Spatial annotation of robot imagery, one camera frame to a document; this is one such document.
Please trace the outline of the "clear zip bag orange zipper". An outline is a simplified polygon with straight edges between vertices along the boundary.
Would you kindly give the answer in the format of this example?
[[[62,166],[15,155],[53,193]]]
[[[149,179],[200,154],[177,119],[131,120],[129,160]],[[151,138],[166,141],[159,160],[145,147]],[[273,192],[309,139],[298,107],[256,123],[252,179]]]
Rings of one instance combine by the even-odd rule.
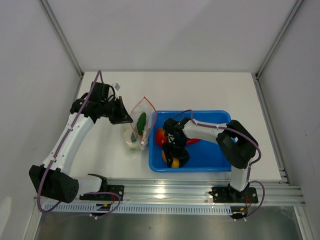
[[[131,110],[132,123],[123,126],[123,139],[129,152],[144,151],[155,126],[158,113],[152,102],[144,96]]]

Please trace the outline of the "white cauliflower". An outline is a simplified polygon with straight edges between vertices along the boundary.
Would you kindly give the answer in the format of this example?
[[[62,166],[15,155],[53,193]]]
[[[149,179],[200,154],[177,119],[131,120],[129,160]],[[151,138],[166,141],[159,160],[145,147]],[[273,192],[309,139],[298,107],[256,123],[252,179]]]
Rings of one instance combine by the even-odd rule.
[[[123,132],[123,137],[130,151],[137,152],[143,150],[142,138],[136,130],[126,128]]]

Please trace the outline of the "green cucumber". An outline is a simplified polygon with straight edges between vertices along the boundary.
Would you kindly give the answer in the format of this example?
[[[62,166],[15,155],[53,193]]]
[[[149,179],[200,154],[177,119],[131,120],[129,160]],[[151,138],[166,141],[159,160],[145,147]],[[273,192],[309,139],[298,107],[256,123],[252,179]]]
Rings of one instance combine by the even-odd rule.
[[[132,143],[135,143],[138,137],[143,136],[146,123],[147,123],[147,114],[145,112],[142,112],[137,120],[134,131],[132,132],[130,137],[130,140]]]

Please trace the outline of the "yellow mango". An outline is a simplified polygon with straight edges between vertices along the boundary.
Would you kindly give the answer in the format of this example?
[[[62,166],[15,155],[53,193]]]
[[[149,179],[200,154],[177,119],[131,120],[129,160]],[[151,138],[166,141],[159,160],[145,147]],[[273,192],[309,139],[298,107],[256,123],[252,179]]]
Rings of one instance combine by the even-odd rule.
[[[166,163],[168,168],[179,168],[180,167],[180,161],[178,158],[173,158],[172,161],[170,163],[168,163],[167,157],[165,155],[165,152],[162,150],[161,152],[162,155],[162,159],[163,161]]]

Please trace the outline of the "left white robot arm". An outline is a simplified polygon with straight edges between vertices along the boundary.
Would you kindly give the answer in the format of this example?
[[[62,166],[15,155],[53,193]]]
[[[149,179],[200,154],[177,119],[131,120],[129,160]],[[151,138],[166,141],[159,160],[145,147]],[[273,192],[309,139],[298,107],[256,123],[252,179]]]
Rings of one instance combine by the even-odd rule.
[[[70,172],[83,140],[98,119],[107,118],[113,125],[133,122],[118,94],[119,89],[117,83],[92,83],[90,91],[73,102],[58,142],[41,165],[32,165],[29,170],[38,199],[46,197],[69,204],[77,196],[86,197],[88,193],[97,200],[108,196],[106,177],[89,173],[74,178]]]

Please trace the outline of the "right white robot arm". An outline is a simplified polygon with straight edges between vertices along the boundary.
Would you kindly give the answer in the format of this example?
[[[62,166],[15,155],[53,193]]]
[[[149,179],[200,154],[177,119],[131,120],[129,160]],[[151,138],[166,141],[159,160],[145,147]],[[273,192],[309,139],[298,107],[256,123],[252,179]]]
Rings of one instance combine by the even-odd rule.
[[[262,156],[258,142],[237,120],[221,125],[184,117],[177,121],[168,118],[163,129],[168,141],[162,144],[162,158],[167,167],[182,167],[190,159],[187,141],[199,139],[219,146],[231,165],[231,178],[226,187],[213,187],[211,195],[222,203],[238,203],[250,195],[250,173],[253,157]]]

